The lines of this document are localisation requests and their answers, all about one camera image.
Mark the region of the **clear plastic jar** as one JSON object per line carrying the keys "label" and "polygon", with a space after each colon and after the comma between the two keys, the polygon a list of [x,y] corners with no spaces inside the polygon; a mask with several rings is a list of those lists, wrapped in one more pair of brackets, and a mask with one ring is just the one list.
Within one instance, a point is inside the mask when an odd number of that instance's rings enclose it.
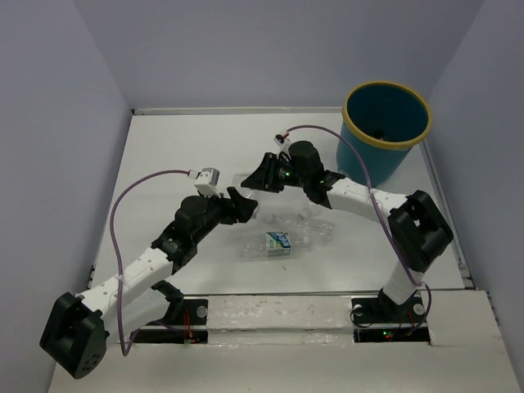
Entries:
{"label": "clear plastic jar", "polygon": [[251,215],[251,219],[256,219],[257,215],[260,213],[262,207],[262,197],[261,192],[246,188],[242,186],[242,182],[249,176],[248,173],[236,173],[233,175],[232,185],[238,190],[238,192],[247,199],[252,199],[257,201],[258,205]]}

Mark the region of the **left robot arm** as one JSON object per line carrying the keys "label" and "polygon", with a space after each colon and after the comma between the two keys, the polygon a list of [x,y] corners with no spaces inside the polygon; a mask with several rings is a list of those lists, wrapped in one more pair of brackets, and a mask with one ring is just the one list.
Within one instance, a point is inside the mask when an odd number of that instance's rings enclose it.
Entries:
{"label": "left robot arm", "polygon": [[184,198],[160,236],[133,263],[102,284],[79,295],[59,296],[40,339],[40,347],[74,379],[90,374],[106,353],[110,327],[124,326],[124,307],[148,290],[159,291],[152,307],[162,323],[181,314],[174,288],[165,280],[196,254],[197,245],[220,224],[248,222],[258,201],[234,187],[227,194]]}

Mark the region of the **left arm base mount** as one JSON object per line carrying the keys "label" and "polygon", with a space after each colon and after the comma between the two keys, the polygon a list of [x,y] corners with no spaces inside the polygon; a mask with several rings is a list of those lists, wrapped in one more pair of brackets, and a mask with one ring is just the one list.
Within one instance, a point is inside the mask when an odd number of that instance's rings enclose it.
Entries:
{"label": "left arm base mount", "polygon": [[206,344],[208,300],[189,299],[171,283],[162,281],[152,287],[155,295],[167,301],[162,317],[155,317],[134,332],[137,344]]}

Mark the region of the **black label small bottle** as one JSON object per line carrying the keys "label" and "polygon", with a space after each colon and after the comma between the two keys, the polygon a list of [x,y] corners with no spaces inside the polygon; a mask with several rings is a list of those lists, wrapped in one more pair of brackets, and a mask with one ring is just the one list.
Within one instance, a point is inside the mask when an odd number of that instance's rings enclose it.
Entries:
{"label": "black label small bottle", "polygon": [[371,136],[378,140],[383,140],[385,133],[383,129],[374,129],[371,133]]}

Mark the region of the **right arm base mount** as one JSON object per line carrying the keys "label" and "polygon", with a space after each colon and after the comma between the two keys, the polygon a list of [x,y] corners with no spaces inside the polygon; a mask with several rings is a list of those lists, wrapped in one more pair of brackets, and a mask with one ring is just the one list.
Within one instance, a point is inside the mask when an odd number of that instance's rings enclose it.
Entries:
{"label": "right arm base mount", "polygon": [[432,306],[432,292],[415,291],[402,305],[389,301],[381,292],[375,296],[351,299],[349,317],[354,327],[354,342],[431,343],[427,317]]}

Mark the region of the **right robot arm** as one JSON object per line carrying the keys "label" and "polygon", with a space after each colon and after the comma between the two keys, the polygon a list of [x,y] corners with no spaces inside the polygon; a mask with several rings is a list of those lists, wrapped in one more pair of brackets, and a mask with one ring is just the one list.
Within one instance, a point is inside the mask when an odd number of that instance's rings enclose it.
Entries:
{"label": "right robot arm", "polygon": [[406,312],[429,267],[454,239],[428,193],[395,194],[359,184],[325,169],[311,142],[288,143],[278,154],[266,153],[241,185],[273,193],[298,187],[316,205],[378,222],[399,258],[377,296],[377,312],[387,321]]}

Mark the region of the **green label plastic bottle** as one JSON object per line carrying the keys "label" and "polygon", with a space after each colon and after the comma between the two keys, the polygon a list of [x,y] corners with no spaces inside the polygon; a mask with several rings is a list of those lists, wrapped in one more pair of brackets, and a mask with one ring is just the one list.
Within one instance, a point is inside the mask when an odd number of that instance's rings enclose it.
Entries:
{"label": "green label plastic bottle", "polygon": [[313,245],[309,235],[296,231],[269,231],[248,237],[239,251],[242,258],[294,258]]}

